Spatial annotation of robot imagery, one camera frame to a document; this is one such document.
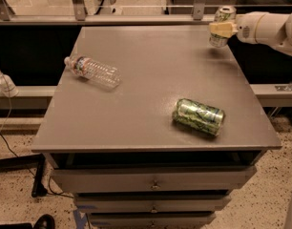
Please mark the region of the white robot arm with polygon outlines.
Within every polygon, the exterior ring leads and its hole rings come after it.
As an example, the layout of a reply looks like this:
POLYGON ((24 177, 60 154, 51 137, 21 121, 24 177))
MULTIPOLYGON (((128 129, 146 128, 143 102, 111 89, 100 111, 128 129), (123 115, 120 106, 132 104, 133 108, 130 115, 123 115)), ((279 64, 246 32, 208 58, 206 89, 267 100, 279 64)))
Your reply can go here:
POLYGON ((220 7, 209 24, 212 46, 224 47, 235 35, 240 42, 267 45, 292 56, 292 12, 290 14, 253 11, 236 14, 232 6, 220 7))

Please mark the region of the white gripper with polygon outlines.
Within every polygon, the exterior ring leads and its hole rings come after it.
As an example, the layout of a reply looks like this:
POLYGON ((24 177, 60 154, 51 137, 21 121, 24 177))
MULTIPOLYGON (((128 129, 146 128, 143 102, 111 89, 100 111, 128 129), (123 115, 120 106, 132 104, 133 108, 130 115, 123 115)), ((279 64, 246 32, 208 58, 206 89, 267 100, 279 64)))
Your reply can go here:
POLYGON ((230 21, 213 22, 209 24, 210 33, 230 38, 237 35, 239 41, 249 44, 263 44, 266 38, 261 38, 259 26, 267 12, 253 11, 236 16, 236 24, 230 21))

